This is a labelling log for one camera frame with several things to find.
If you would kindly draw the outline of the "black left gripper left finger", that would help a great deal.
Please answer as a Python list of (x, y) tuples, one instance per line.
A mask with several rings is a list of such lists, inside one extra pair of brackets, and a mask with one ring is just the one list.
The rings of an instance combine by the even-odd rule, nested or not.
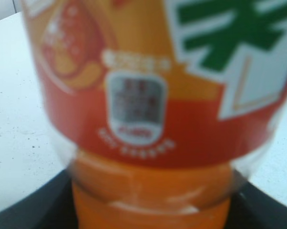
[(63, 170), (25, 199), (0, 212), (0, 229), (77, 229), (72, 184)]

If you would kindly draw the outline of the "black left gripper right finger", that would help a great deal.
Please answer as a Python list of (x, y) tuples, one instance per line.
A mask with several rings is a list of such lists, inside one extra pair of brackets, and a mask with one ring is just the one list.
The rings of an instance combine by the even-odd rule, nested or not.
[(246, 179), (237, 179), (227, 229), (287, 229), (287, 207)]

